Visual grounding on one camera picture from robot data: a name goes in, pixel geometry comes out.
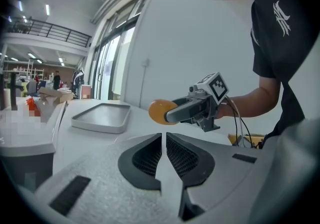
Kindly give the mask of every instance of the black t-shirt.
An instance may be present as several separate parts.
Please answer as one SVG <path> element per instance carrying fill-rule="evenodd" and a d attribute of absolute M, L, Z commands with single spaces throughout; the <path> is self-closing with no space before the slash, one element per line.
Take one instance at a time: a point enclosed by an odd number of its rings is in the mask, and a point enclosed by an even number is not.
<path fill-rule="evenodd" d="M 319 34 L 318 0 L 254 0 L 251 8 L 253 71 L 283 85 L 282 115 L 270 136 L 305 116 L 288 82 Z"/>
<path fill-rule="evenodd" d="M 60 84 L 60 75 L 55 75 L 53 78 L 53 85 L 58 86 Z"/>

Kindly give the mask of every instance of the white tray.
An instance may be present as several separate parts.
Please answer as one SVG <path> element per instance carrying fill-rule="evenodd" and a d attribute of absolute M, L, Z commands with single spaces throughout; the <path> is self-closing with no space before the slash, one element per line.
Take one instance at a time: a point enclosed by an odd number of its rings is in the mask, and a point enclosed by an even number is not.
<path fill-rule="evenodd" d="M 126 130 L 129 105 L 101 103 L 71 117 L 73 127 L 111 134 Z"/>

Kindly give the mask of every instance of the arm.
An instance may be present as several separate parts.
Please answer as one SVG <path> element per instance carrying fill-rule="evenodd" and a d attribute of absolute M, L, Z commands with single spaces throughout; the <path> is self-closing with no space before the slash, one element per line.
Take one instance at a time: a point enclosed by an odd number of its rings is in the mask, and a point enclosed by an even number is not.
<path fill-rule="evenodd" d="M 247 95 L 232 97 L 241 117 L 252 118 L 272 110 L 278 103 L 280 82 L 275 78 L 260 77 L 259 87 Z M 233 117 L 234 113 L 228 105 L 220 105 L 216 119 Z"/>

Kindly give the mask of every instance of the hand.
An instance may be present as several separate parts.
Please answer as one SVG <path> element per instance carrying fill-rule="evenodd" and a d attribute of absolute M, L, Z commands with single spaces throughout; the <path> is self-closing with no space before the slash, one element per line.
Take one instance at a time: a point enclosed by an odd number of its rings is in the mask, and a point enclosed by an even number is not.
<path fill-rule="evenodd" d="M 221 104 L 218 107 L 218 113 L 216 114 L 214 119 L 220 119 L 225 116 L 225 110 L 226 110 L 227 105 Z"/>

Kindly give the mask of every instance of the red object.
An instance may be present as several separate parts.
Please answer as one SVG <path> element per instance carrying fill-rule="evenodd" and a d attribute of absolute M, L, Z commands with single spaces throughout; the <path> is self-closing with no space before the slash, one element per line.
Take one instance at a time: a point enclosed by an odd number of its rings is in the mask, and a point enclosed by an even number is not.
<path fill-rule="evenodd" d="M 34 111 L 34 116 L 35 117 L 40 117 L 41 116 L 40 115 L 40 111 L 37 108 L 37 105 L 36 105 L 36 102 L 35 102 L 34 98 L 32 98 L 32 97 L 28 98 L 26 100 L 26 103 L 27 103 L 27 105 L 29 105 L 29 111 Z"/>

